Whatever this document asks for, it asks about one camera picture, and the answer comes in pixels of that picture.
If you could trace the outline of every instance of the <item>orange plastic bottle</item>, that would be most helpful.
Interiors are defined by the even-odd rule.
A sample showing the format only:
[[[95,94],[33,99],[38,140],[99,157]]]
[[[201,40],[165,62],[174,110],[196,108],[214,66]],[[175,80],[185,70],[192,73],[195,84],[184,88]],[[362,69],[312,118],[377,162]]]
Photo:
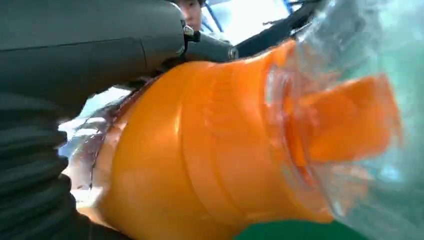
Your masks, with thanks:
[[[155,82],[99,152],[103,220],[135,240],[225,240],[254,223],[331,222],[308,166],[384,151],[400,134],[398,110],[384,77],[295,91],[305,82],[297,88],[296,75],[278,70],[294,47],[183,64]]]

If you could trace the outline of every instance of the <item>plastic wrap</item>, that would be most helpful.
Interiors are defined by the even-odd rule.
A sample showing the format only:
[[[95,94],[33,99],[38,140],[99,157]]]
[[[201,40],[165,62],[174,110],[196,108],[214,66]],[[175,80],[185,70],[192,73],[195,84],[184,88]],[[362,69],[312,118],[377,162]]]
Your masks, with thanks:
[[[274,69],[268,78],[268,102],[281,99],[284,94],[293,96],[306,163],[300,168],[298,162],[284,165],[283,173],[298,189],[299,200],[315,211],[325,211],[321,203],[326,203],[335,219],[371,239],[424,239],[424,85],[419,67],[424,56],[423,10],[421,0],[326,1],[299,35],[291,62]],[[362,99],[347,95],[340,101],[325,103],[334,105],[328,111],[337,111],[334,109],[343,105],[352,109],[345,112],[345,118],[316,117],[322,109],[305,108],[300,103],[305,95],[356,84],[354,79],[358,78],[372,78]],[[363,126],[370,129],[368,132],[355,131],[354,121],[346,119],[362,121],[362,113],[355,109],[371,103],[385,117]],[[289,121],[280,110],[283,107],[277,104],[271,119]],[[354,154],[334,159],[323,149],[311,146],[311,136],[319,131],[316,129],[329,129],[321,136],[324,138],[340,126],[348,138],[333,135],[332,139],[339,140],[327,141],[327,147],[343,149],[350,139],[371,142],[377,139],[376,131],[387,131],[388,135],[376,149],[358,144]],[[280,127],[280,134],[286,139],[290,133],[283,124]]]
[[[58,149],[58,153],[68,157],[68,167],[63,171],[72,180],[71,193],[76,199],[77,207],[92,207],[98,197],[108,187],[110,169],[97,166],[96,159],[105,138],[110,131],[116,130],[116,142],[124,126],[116,123],[150,85],[138,91],[119,91],[114,89],[94,96],[97,103],[90,100],[80,116],[59,126],[59,130],[67,133],[68,142]]]

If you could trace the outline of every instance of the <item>green surface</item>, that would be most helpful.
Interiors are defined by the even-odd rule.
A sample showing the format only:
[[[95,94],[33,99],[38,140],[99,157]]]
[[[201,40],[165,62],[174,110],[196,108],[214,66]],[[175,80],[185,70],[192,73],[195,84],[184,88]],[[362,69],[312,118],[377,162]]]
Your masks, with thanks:
[[[315,224],[284,221],[258,224],[244,231],[235,240],[367,240],[340,224]]]

